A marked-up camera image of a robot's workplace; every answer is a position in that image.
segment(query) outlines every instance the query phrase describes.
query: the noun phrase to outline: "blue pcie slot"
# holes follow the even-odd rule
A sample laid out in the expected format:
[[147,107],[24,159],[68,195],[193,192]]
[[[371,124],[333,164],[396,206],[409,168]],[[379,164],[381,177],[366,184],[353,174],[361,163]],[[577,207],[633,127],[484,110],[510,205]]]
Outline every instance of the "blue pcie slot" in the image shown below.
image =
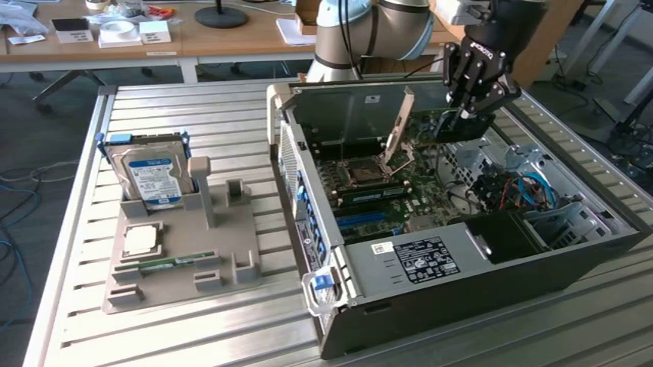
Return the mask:
[[355,226],[357,224],[379,222],[383,220],[385,217],[386,217],[386,213],[370,213],[370,214],[363,214],[362,216],[354,216],[351,218],[338,219],[337,220],[338,227],[350,227],[350,226]]

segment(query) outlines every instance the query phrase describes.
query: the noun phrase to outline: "white box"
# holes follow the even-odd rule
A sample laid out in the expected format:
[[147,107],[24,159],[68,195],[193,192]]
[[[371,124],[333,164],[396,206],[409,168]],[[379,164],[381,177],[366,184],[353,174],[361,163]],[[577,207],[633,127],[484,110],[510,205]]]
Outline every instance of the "white box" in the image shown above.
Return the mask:
[[103,34],[100,32],[100,37],[98,38],[98,46],[100,46],[100,48],[142,46],[143,42],[140,42],[140,37],[136,34],[136,30],[134,31],[134,36],[127,38],[111,37],[111,35]]
[[140,40],[144,44],[173,42],[167,21],[143,21],[139,23]]

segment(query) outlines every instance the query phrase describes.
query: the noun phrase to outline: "floor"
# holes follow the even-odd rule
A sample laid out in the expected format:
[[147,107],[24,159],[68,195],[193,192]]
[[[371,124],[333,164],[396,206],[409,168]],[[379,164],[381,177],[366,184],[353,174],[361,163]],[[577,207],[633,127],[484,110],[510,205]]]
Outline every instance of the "floor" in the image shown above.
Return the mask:
[[[588,22],[584,21],[580,26],[569,29],[560,43],[560,50],[564,52],[572,50],[588,25]],[[586,59],[592,57],[607,36],[608,34],[604,34],[603,38],[594,40],[590,52],[585,55]],[[653,56],[649,51],[624,44],[603,70],[603,86],[590,84],[582,95],[586,98],[603,97],[611,100],[617,107],[625,109],[627,106],[621,103],[621,99],[643,78],[652,61]],[[305,72],[309,65],[309,61],[289,62],[293,75]],[[243,64],[242,75],[231,74],[230,66],[231,64],[203,67],[206,75],[201,81],[285,76],[279,63]],[[46,81],[52,81],[60,74],[44,73]],[[103,70],[98,72],[98,75],[108,84],[115,85],[181,83],[182,81],[181,71],[177,67],[154,68],[154,77],[144,76],[139,69]],[[0,115],[0,174],[16,176],[27,174],[30,169],[55,162],[71,161],[79,157],[88,118],[94,109],[96,87],[86,79],[76,80],[66,87],[64,91],[50,98],[48,103],[54,107],[54,113],[42,115],[34,109],[31,97],[38,94],[46,84],[32,81],[27,73],[16,73],[11,82],[3,86],[3,81],[8,77],[7,74],[0,75],[0,111],[6,111]],[[536,83],[530,92],[554,113],[564,112],[581,102],[580,98],[561,92],[550,83]],[[652,114],[653,110],[648,109],[641,122],[651,121]],[[592,106],[574,109],[565,114],[564,120],[588,135],[596,126],[609,123],[607,117],[594,113]],[[597,143],[596,147],[609,155],[604,145]],[[6,172],[16,168],[27,168],[27,170]],[[74,166],[62,167],[54,170],[47,178],[66,177],[74,173],[74,169]],[[644,187],[649,190],[653,189],[648,182],[648,175],[640,174],[636,178]],[[36,183],[30,180],[22,183],[11,183],[14,188],[30,190],[34,189],[35,185]],[[7,330],[0,331],[0,360],[3,361],[0,365],[20,365],[24,358],[71,185],[71,180],[43,183],[39,187],[42,203],[38,210],[14,226],[7,229],[0,227],[0,232],[6,230],[0,239],[10,239],[24,255],[34,288],[32,305],[18,322]],[[11,193],[0,190],[2,213],[4,214],[6,210],[12,208],[26,196],[26,193]],[[4,251],[0,248],[0,258],[4,256]],[[0,261],[0,282],[3,282],[10,268],[11,258]],[[27,296],[24,279],[16,269],[7,283],[0,285],[0,325],[22,310]]]

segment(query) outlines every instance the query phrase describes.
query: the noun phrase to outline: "metal table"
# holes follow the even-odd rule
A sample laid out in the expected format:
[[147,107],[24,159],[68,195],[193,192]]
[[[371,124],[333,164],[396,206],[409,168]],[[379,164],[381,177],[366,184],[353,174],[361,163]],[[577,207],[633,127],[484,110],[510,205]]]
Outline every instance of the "metal table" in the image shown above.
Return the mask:
[[[322,361],[267,154],[266,87],[273,82],[104,89],[24,365],[613,366],[653,359],[653,241],[647,241],[562,292]],[[518,105],[653,223],[639,188],[621,173],[607,170],[603,158],[578,145],[573,133],[528,96]],[[242,177],[251,187],[263,285],[222,297],[106,315],[100,304],[120,188],[94,136],[98,131],[154,134],[182,128],[193,136],[193,155],[211,158],[210,184]]]

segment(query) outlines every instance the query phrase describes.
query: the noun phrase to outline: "wooden desk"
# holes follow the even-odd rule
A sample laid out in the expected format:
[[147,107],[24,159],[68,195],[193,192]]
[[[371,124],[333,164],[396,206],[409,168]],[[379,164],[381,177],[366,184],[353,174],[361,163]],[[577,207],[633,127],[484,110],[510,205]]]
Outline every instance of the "wooden desk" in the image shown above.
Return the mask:
[[[179,16],[183,16],[178,4],[171,4]],[[46,41],[35,42],[34,44],[7,45],[7,55],[0,57],[2,62],[32,62],[32,61],[75,61],[75,60],[112,60],[112,59],[132,59],[146,57],[152,52],[166,52],[169,56],[179,55],[182,52],[182,24],[173,25],[171,37],[173,42],[164,44],[147,44],[139,47],[116,47],[100,48],[98,46],[98,26],[92,26],[94,42],[83,42],[78,44],[62,44],[58,35],[54,32],[51,19],[58,18],[80,18],[86,15],[98,13],[90,11],[84,6],[83,0],[62,0],[60,3],[40,3],[36,13],[38,20],[51,29],[46,35]],[[16,33],[10,27],[6,27],[8,37],[16,36]]]
[[[432,9],[437,1],[432,0]],[[549,60],[549,54],[565,34],[569,22],[581,7],[581,3],[582,0],[548,0],[548,13],[530,39],[529,46],[517,58],[514,66],[513,78],[525,88],[537,80],[540,71]],[[449,32],[458,39],[462,39],[465,36],[464,27],[445,24]]]
[[[185,82],[197,83],[195,66],[202,63],[307,60],[314,56],[313,46],[291,47],[283,42],[275,20],[291,16],[283,17],[239,7],[250,16],[249,23],[234,29],[219,30],[195,22],[195,11],[210,4],[182,2],[166,6],[178,10],[177,17],[182,19],[181,24],[171,26],[171,43],[100,49],[96,41],[60,44],[55,33],[47,34],[43,42],[20,46],[8,44],[0,37],[0,43],[7,48],[3,53],[0,47],[0,73],[177,65],[182,68]],[[257,6],[293,13],[290,6],[278,3]],[[38,19],[48,26],[54,18],[74,18],[88,14],[91,11],[82,0],[39,4]],[[7,27],[0,34],[15,36]],[[98,39],[98,26],[94,26],[94,36]],[[440,44],[454,40],[441,23],[437,23],[426,54],[436,54]]]
[[[283,42],[275,21],[278,18],[290,19],[293,16],[283,17],[239,7],[238,9],[250,16],[249,23],[233,29],[210,29],[193,21],[195,11],[206,6],[207,4],[198,3],[185,3],[181,6],[182,13],[189,18],[182,30],[185,56],[314,52],[314,46],[291,47]],[[257,6],[282,13],[293,12],[293,8],[277,3],[257,4]],[[430,38],[432,48],[456,40],[442,24],[436,22]]]

